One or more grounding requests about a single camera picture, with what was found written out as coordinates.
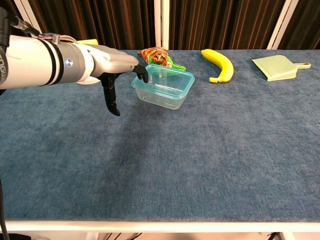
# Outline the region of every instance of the dustpan handle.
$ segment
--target dustpan handle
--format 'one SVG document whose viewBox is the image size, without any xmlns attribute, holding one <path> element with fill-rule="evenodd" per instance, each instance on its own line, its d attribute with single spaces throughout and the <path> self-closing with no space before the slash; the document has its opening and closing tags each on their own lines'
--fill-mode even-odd
<svg viewBox="0 0 320 240">
<path fill-rule="evenodd" d="M 309 69 L 311 67 L 311 64 L 308 62 L 300 62 L 300 63 L 294 63 L 297 69 Z"/>
</svg>

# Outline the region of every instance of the teal container rim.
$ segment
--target teal container rim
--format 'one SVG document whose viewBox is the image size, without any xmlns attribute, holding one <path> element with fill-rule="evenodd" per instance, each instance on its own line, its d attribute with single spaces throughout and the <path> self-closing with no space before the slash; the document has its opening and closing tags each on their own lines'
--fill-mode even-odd
<svg viewBox="0 0 320 240">
<path fill-rule="evenodd" d="M 180 93 L 180 94 L 171 94 L 171 93 L 168 93 L 168 92 L 163 92 L 161 90 L 158 90 L 158 89 L 154 89 L 154 88 L 150 88 L 149 84 L 148 83 L 144 83 L 144 81 L 142 81 L 141 79 L 139 79 L 137 76 L 133 79 L 131 85 L 132 87 L 134 88 L 138 88 L 140 90 L 144 90 L 144 91 L 147 91 L 149 93 L 153 93 L 153 94 L 157 94 L 157 95 L 160 95 L 160 96 L 164 96 L 164 97 L 167 97 L 167 98 L 170 98 L 170 99 L 182 99 L 184 98 L 187 93 L 189 92 L 192 84 L 194 83 L 195 81 L 195 76 L 191 73 L 191 72 L 188 72 L 188 71 L 181 71 L 181 70 L 178 70 L 178 69 L 175 69 L 175 68 L 171 68 L 171 67 L 166 67 L 166 66 L 162 66 L 162 65 L 157 65 L 157 64 L 149 64 L 145 67 L 145 69 L 148 71 L 148 69 L 163 69 L 165 71 L 168 71 L 168 72 L 175 72 L 179 75 L 187 75 L 190 77 L 189 79 L 189 82 L 187 84 L 187 86 L 184 88 L 183 92 Z"/>
</svg>

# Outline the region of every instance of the table edge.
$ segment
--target table edge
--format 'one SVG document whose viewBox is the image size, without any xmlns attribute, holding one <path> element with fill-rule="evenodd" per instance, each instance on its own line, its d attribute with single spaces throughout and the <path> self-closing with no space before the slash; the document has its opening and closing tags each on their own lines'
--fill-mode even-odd
<svg viewBox="0 0 320 240">
<path fill-rule="evenodd" d="M 105 233 L 249 233 L 320 232 L 320 222 L 135 222 L 135 221 L 15 221 L 9 232 L 72 231 Z"/>
</svg>

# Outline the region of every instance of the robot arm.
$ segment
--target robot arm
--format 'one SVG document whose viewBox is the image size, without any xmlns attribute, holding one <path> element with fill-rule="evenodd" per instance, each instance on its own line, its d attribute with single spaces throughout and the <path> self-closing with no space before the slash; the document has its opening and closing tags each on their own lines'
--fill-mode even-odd
<svg viewBox="0 0 320 240">
<path fill-rule="evenodd" d="M 3 62 L 0 66 L 0 90 L 85 83 L 96 78 L 101 81 L 108 110 L 120 116 L 116 104 L 117 77 L 135 72 L 139 79 L 147 83 L 149 77 L 146 69 L 139 65 L 134 56 L 117 49 L 66 42 L 60 38 L 62 36 L 58 34 L 43 38 L 9 36 L 9 42 L 0 54 L 0 65 Z"/>
</svg>

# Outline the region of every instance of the cable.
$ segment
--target cable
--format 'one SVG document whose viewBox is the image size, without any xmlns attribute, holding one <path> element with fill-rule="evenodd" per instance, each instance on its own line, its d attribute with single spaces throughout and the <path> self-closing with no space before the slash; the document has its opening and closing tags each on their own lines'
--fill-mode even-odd
<svg viewBox="0 0 320 240">
<path fill-rule="evenodd" d="M 43 39 L 43 40 L 52 40 L 53 39 L 53 35 L 55 35 L 55 33 L 42 33 L 38 36 L 39 39 Z M 76 39 L 74 39 L 72 36 L 69 36 L 69 35 L 60 35 L 60 40 L 61 41 L 66 41 L 66 42 L 72 42 L 72 43 L 75 43 L 77 42 Z"/>
<path fill-rule="evenodd" d="M 275 237 L 278 236 L 278 235 L 279 235 L 279 232 L 272 232 L 272 233 L 270 233 L 270 234 L 267 235 L 267 236 L 270 236 L 270 237 L 268 238 L 268 240 L 273 240 L 273 239 L 275 239 Z"/>
<path fill-rule="evenodd" d="M 3 239 L 10 240 L 9 234 L 7 232 L 6 223 L 5 223 L 4 199 L 3 199 L 3 193 L 2 193 L 1 179 L 0 179 L 0 225 L 1 225 L 1 230 L 3 234 Z"/>
<path fill-rule="evenodd" d="M 136 239 L 136 238 L 140 237 L 140 236 L 141 236 L 141 234 L 142 234 L 142 232 L 140 232 L 137 236 L 134 236 L 134 237 L 132 237 L 132 238 L 129 238 L 128 240 L 134 240 L 134 239 Z"/>
<path fill-rule="evenodd" d="M 14 28 L 20 29 L 26 34 L 39 36 L 40 32 L 37 29 L 35 29 L 29 22 L 21 20 L 12 13 L 9 13 L 9 17 L 11 20 L 11 26 L 13 26 Z"/>
<path fill-rule="evenodd" d="M 104 240 L 108 240 L 111 237 L 111 235 L 112 235 L 112 232 Z"/>
<path fill-rule="evenodd" d="M 117 238 L 121 235 L 121 232 L 115 237 L 113 240 L 117 240 Z"/>
</svg>

